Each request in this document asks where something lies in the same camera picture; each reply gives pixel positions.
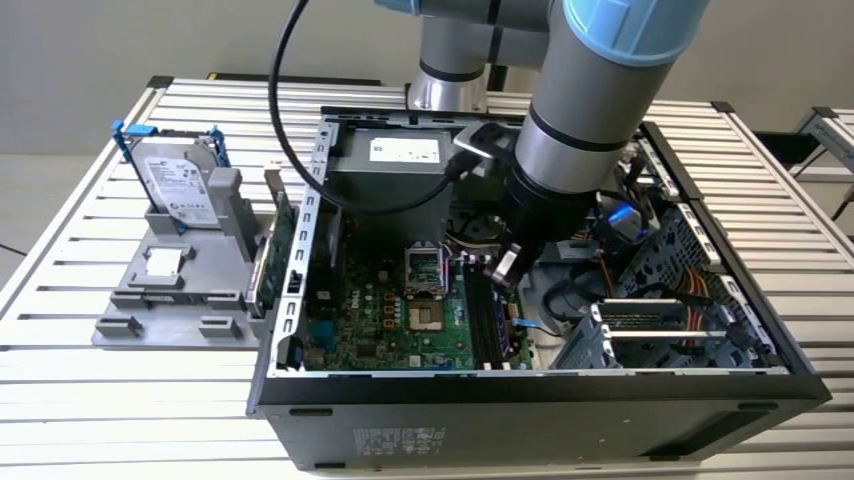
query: gray floor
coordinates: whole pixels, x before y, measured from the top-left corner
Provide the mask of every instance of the gray floor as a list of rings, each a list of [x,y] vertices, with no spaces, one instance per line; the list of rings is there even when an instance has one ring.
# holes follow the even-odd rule
[[[95,157],[0,154],[0,243],[28,251]],[[23,257],[0,249],[0,286]]]

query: metal table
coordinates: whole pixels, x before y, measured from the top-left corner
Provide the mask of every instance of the metal table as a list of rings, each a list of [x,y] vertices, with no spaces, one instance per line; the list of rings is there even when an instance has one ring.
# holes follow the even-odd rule
[[[283,119],[309,160],[321,105],[403,107],[403,90],[283,84]],[[529,96],[498,93],[522,115]],[[726,105],[657,102],[656,121],[706,195],[834,400],[702,464],[592,472],[572,467],[387,471],[389,476],[660,476],[694,480],[854,477],[854,248]],[[257,209],[263,166],[283,160],[262,83],[157,82],[126,123],[227,134]],[[289,195],[303,185],[285,169]],[[243,417],[253,352],[103,351],[95,316],[146,232],[146,199],[112,143],[0,292],[0,472],[14,478],[294,478],[269,424]]]
[[[828,152],[854,172],[854,110],[813,107],[796,131],[813,134]]]

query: motherboard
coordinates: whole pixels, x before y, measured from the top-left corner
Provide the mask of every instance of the motherboard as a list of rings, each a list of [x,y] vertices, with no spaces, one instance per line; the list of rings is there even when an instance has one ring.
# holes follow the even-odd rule
[[[439,263],[431,262],[426,247],[417,248],[403,262],[399,257],[347,258],[341,301],[314,310],[323,313],[311,318],[307,370],[451,371],[485,363],[530,368],[527,335],[511,322],[511,314],[519,315],[515,295],[490,289],[473,299],[466,264],[445,251]]]

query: cable connector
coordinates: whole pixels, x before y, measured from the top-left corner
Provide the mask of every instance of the cable connector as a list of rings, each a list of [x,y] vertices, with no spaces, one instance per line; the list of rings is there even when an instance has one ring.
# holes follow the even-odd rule
[[[471,171],[478,168],[481,162],[483,161],[483,157],[474,152],[467,150],[459,151],[449,160],[449,165],[445,167],[445,176],[455,182],[462,178],[466,178],[466,175],[471,173]]]
[[[750,334],[750,331],[742,321],[733,323],[726,327],[726,338],[741,350],[753,349],[760,357],[760,365],[765,364],[772,367],[781,367],[786,365],[780,355],[766,351],[765,345],[762,345],[762,342],[760,342],[760,340]]]

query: white wall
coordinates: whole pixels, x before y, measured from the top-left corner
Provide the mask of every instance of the white wall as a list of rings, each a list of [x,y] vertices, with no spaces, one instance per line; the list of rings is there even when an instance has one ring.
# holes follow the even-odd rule
[[[0,152],[94,153],[150,77],[266,74],[293,0],[0,0]],[[283,72],[403,84],[421,20],[314,0]]]
[[[0,152],[98,151],[154,74],[266,73],[291,4],[0,0]],[[713,0],[661,97],[729,100],[781,129],[812,105],[854,105],[852,18],[852,0]],[[402,84],[419,30],[371,0],[314,0],[285,71]]]

